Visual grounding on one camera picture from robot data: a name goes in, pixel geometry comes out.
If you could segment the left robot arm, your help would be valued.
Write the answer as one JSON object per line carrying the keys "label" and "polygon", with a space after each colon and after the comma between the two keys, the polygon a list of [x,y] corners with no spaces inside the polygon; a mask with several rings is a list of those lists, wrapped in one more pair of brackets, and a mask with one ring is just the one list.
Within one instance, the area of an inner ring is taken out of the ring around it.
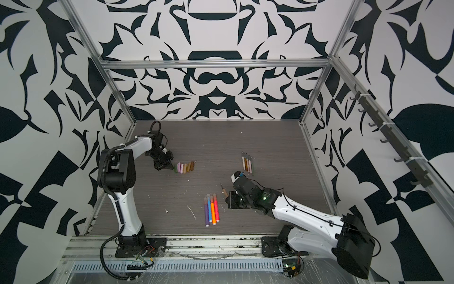
{"label": "left robot arm", "polygon": [[119,225],[115,237],[121,247],[145,247],[148,243],[134,201],[135,159],[145,155],[152,158],[156,170],[173,169],[173,154],[163,142],[166,139],[163,134],[137,136],[100,155],[97,183],[113,204]]}

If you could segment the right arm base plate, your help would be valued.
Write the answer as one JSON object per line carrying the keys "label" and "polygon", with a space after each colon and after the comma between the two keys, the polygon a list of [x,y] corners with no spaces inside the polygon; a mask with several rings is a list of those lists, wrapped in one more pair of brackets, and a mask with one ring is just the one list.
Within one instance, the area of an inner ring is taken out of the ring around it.
{"label": "right arm base plate", "polygon": [[293,249],[289,243],[288,238],[281,237],[262,237],[261,238],[261,253],[264,257],[293,257],[297,256],[308,256],[309,252],[300,251],[297,252]]}

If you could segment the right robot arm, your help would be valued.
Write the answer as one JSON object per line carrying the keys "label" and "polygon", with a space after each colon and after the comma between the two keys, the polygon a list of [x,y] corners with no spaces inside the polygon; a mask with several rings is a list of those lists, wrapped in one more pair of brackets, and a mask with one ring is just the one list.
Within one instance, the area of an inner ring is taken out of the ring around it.
{"label": "right robot arm", "polygon": [[351,275],[368,279],[374,249],[381,245],[360,218],[309,208],[289,198],[283,189],[263,187],[242,172],[233,174],[232,185],[231,191],[222,191],[228,208],[251,209],[287,222],[275,241],[281,256],[301,252],[325,256]]}

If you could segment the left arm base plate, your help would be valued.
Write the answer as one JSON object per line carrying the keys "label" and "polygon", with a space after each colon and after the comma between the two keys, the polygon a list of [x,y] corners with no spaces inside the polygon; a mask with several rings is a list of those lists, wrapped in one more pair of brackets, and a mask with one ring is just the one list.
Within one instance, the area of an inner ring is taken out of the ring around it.
{"label": "left arm base plate", "polygon": [[166,252],[166,238],[147,238],[144,245],[119,245],[116,252],[116,258],[131,258],[135,255],[142,257],[160,257]]}

